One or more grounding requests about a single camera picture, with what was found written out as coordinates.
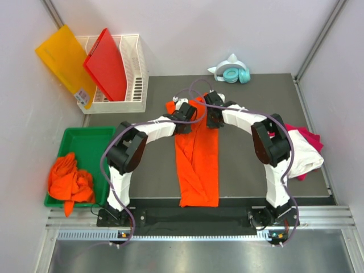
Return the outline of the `orange t-shirt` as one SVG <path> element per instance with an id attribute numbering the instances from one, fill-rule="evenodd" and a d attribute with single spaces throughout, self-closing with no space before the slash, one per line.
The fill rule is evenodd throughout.
<path id="1" fill-rule="evenodd" d="M 77 166 L 76 154 L 70 152 L 56 159 L 48 175 L 48 194 L 63 202 L 63 210 L 69 217 L 76 203 L 96 202 L 93 176 Z"/>
<path id="2" fill-rule="evenodd" d="M 206 126 L 202 98 L 189 104 L 197 109 L 191 125 L 192 132 L 175 136 L 177 177 L 181 199 L 179 205 L 217 207 L 219 204 L 219 131 Z"/>

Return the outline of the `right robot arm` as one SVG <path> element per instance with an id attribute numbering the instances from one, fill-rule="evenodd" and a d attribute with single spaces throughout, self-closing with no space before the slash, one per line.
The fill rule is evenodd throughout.
<path id="1" fill-rule="evenodd" d="M 292 199 L 287 193 L 287 180 L 294 158 L 292 139 L 281 116 L 266 116 L 249 111 L 233 101 L 226 102 L 223 95 L 215 91 L 204 95 L 204 100 L 208 128 L 219 129 L 223 125 L 232 125 L 252 136 L 255 154 L 263 163 L 266 174 L 267 205 L 263 224 L 280 224 L 292 207 Z"/>

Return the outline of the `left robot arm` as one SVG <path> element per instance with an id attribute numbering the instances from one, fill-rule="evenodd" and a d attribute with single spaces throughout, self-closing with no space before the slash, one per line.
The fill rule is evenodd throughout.
<path id="1" fill-rule="evenodd" d="M 133 171 L 139 165 L 146 145 L 164 137 L 188 134 L 197 117 L 197 109 L 184 101 L 177 110 L 145 123 L 120 123 L 112 136 L 101 163 L 107 163 L 110 186 L 107 202 L 98 212 L 98 227 L 123 226 L 131 218 L 130 184 Z"/>

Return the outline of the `teal cat-ear headphones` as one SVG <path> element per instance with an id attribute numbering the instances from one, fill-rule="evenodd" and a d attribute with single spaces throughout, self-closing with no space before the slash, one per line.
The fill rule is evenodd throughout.
<path id="1" fill-rule="evenodd" d="M 251 80 L 250 70 L 247 65 L 240 61 L 233 53 L 215 67 L 208 68 L 208 72 L 213 74 L 216 81 L 229 84 L 236 82 L 247 84 Z"/>

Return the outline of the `white file organizer basket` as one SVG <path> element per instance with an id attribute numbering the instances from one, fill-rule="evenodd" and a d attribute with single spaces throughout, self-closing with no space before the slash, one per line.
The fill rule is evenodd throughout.
<path id="1" fill-rule="evenodd" d="M 84 114 L 143 113 L 146 111 L 148 71 L 140 35 L 114 35 L 113 40 L 123 58 L 127 78 L 124 101 L 110 102 L 99 88 L 89 109 L 79 102 L 77 106 Z"/>

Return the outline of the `red folder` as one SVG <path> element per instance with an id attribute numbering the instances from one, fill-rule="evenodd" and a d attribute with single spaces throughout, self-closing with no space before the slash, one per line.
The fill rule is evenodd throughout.
<path id="1" fill-rule="evenodd" d="M 83 66 L 109 101 L 125 100 L 127 78 L 122 55 L 107 28 L 96 39 Z"/>

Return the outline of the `green plastic bin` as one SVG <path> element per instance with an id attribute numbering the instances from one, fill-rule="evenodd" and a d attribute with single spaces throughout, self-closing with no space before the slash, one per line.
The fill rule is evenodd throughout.
<path id="1" fill-rule="evenodd" d="M 94 204 L 76 203 L 74 208 L 105 204 L 109 194 L 109 184 L 101 173 L 100 159 L 114 132 L 114 127 L 68 128 L 64 131 L 57 158 L 74 152 L 78 168 L 92 174 L 96 195 Z M 63 202 L 55 200 L 48 192 L 44 205 L 49 208 L 63 208 Z"/>

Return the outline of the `orange t-shirt in bin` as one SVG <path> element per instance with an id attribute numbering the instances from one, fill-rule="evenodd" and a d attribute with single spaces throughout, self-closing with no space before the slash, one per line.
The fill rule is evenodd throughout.
<path id="1" fill-rule="evenodd" d="M 63 202 L 63 210 L 69 217 L 76 203 L 96 202 L 93 176 L 77 166 L 76 154 L 70 152 L 56 159 L 48 175 L 48 194 Z"/>

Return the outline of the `yellow folder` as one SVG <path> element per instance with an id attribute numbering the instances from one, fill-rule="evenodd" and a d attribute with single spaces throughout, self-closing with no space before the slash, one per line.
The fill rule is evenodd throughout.
<path id="1" fill-rule="evenodd" d="M 84 68 L 87 54 L 71 29 L 67 25 L 62 26 L 35 52 L 78 103 L 89 109 L 96 93 L 96 84 Z"/>

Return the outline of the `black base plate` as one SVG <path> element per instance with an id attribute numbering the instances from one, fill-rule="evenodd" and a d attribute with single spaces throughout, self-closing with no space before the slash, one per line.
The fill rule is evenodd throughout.
<path id="1" fill-rule="evenodd" d="M 177 198 L 133 198 L 128 206 L 131 218 L 125 225 L 103 228 L 136 228 L 135 235 L 149 236 L 225 236 L 255 235 L 261 228 L 276 226 L 291 228 L 303 218 L 309 206 L 333 206 L 334 198 L 298 197 L 291 210 L 275 224 L 263 224 L 267 219 L 262 197 L 221 198 L 219 206 L 179 206 Z"/>

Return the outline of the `aluminium frame rail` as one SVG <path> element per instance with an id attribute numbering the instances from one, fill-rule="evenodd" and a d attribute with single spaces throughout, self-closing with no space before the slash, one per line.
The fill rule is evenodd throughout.
<path id="1" fill-rule="evenodd" d="M 270 241 L 299 230 L 354 229 L 345 206 L 302 206 L 277 223 L 256 223 L 258 208 L 138 208 L 135 224 L 100 226 L 98 209 L 77 209 L 65 218 L 52 209 L 45 228 L 57 239 L 82 241 Z"/>

